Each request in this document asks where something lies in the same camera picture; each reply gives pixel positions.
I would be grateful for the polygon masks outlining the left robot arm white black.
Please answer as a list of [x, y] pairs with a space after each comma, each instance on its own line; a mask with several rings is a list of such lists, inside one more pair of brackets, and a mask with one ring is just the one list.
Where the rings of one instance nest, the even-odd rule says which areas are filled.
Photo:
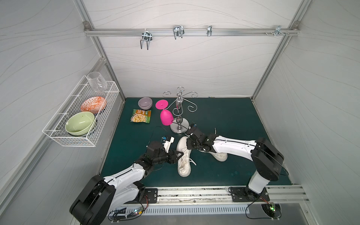
[[169, 141], [152, 141], [130, 167], [107, 177], [93, 176], [72, 203], [70, 214], [82, 225], [100, 225], [118, 206], [140, 202], [145, 190], [140, 181], [153, 171], [155, 165], [176, 164], [184, 155], [171, 150], [170, 146]]

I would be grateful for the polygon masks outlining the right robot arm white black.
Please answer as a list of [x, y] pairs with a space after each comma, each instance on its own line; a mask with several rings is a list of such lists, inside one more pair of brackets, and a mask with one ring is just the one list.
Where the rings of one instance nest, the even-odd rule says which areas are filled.
[[252, 161], [256, 171], [246, 186], [246, 193], [260, 195], [269, 182], [279, 179], [284, 156], [265, 138], [244, 141], [218, 134], [206, 135], [194, 124], [186, 131], [186, 135], [188, 138], [179, 143], [185, 143], [188, 150], [209, 153], [220, 162], [226, 161], [229, 154]]

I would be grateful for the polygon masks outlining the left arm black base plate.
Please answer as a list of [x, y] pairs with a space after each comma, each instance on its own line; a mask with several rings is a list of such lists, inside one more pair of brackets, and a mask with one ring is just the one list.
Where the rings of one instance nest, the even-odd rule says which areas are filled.
[[158, 202], [158, 189], [157, 188], [145, 188], [140, 190], [138, 195], [133, 201], [130, 201], [130, 204], [141, 203], [145, 204], [155, 204]]

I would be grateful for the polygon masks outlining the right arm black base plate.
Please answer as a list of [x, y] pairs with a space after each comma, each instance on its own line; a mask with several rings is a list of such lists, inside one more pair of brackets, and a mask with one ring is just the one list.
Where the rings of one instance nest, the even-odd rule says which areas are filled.
[[250, 190], [248, 187], [229, 187], [228, 191], [231, 194], [232, 201], [236, 203], [270, 201], [266, 188], [260, 194]]

